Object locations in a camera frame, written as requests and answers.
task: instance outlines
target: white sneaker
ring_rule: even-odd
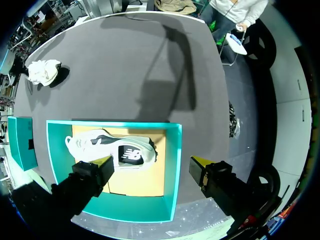
[[[65,144],[71,155],[83,162],[112,155],[115,172],[146,169],[157,161],[153,142],[145,136],[114,137],[103,129],[94,129],[67,136]]]
[[[58,75],[60,65],[61,62],[54,59],[33,61],[28,66],[28,80],[32,82],[33,85],[41,83],[43,86],[48,86]]]

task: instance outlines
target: new balance logo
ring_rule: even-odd
[[[132,150],[128,148],[125,153],[122,155],[123,159],[130,159],[130,160],[139,160],[141,158],[141,151],[140,150]]]

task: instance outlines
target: white cloth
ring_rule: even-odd
[[[255,24],[264,12],[268,0],[211,0],[210,5],[235,24],[244,23],[248,27]]]
[[[33,61],[28,66],[28,80],[33,85],[42,84],[43,86],[50,85],[58,75],[58,65],[61,64],[58,60],[39,60]]]

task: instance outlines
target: person's hand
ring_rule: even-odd
[[[237,25],[239,27],[242,27],[242,31],[241,32],[247,31],[248,26],[245,23],[238,23]]]

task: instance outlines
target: white jacket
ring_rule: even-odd
[[[210,5],[235,24],[254,24],[264,12],[268,0],[211,0]]]

